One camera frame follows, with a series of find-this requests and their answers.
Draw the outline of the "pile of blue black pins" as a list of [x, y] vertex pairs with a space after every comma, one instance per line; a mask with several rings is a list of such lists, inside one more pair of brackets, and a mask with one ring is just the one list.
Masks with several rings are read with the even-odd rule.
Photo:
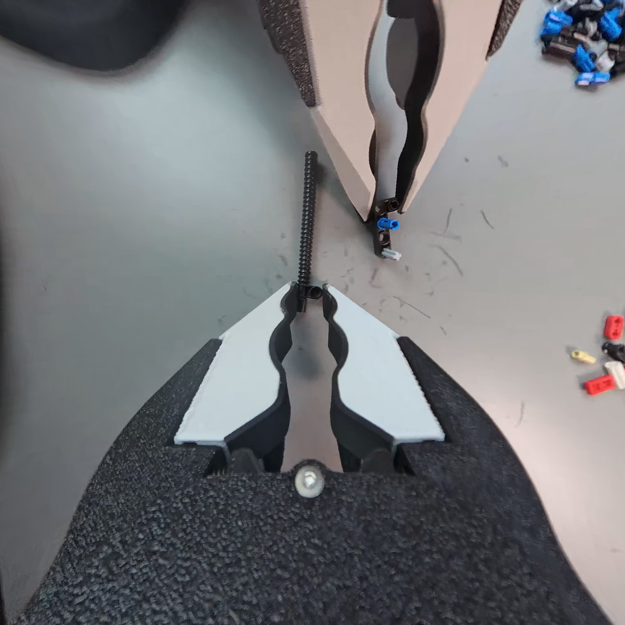
[[577, 88], [608, 84], [624, 76], [624, 1], [557, 1], [539, 40], [543, 58], [575, 70]]

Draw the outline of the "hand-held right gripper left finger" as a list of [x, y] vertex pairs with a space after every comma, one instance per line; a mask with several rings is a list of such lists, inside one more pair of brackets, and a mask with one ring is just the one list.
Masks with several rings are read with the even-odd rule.
[[198, 390], [174, 434], [175, 446], [219, 448], [226, 459], [250, 450], [280, 471], [291, 403], [283, 361], [293, 346], [298, 287], [289, 282], [217, 340]]

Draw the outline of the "black holed beam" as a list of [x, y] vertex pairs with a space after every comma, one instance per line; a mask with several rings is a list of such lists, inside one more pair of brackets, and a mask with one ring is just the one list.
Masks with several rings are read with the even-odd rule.
[[376, 222], [381, 217], [389, 217], [391, 219], [399, 220], [395, 216], [395, 213], [397, 213], [398, 208], [399, 208], [399, 202], [395, 197], [380, 200], [379, 202], [376, 203], [375, 207], [373, 208], [371, 228], [372, 228], [372, 235], [373, 235], [373, 242], [374, 242], [374, 251], [377, 255], [379, 255], [379, 257], [382, 257], [381, 250], [384, 247], [393, 249], [391, 246], [391, 233], [394, 230], [393, 231], [379, 230], [377, 228]]

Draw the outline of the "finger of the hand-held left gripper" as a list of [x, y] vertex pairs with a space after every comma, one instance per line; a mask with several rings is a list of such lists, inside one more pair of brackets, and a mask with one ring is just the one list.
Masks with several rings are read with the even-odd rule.
[[502, 1], [397, 1], [416, 27], [416, 65], [404, 99], [407, 135], [396, 197], [405, 213], [488, 66]]
[[369, 162], [375, 121], [367, 69], [381, 8], [382, 1], [301, 1], [316, 101], [311, 116], [362, 221], [376, 192]]

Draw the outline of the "dark cloth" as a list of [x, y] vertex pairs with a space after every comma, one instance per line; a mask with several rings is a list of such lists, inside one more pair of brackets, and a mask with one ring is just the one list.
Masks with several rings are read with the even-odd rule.
[[156, 49], [189, 1], [1, 1], [1, 37], [79, 69], [118, 71]]

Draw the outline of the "red short brick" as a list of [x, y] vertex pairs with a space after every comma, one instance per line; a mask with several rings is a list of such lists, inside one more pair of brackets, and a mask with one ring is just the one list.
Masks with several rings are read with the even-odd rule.
[[583, 384], [585, 392], [590, 396], [601, 395], [618, 389], [616, 380], [611, 374], [604, 374], [594, 379], [590, 379]]

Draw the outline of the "small black connector brick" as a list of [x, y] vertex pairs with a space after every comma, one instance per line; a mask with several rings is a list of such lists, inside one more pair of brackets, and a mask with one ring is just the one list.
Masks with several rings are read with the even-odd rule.
[[318, 285], [298, 285], [298, 299], [296, 310], [298, 313], [306, 312], [309, 300], [318, 300], [323, 295], [323, 288]]

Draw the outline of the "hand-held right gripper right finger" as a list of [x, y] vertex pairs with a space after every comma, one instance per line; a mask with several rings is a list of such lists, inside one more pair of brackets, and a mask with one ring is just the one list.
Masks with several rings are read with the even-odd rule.
[[379, 451], [394, 469], [400, 446], [444, 442], [402, 337], [329, 283], [322, 301], [336, 364], [330, 421], [342, 470], [362, 471]]

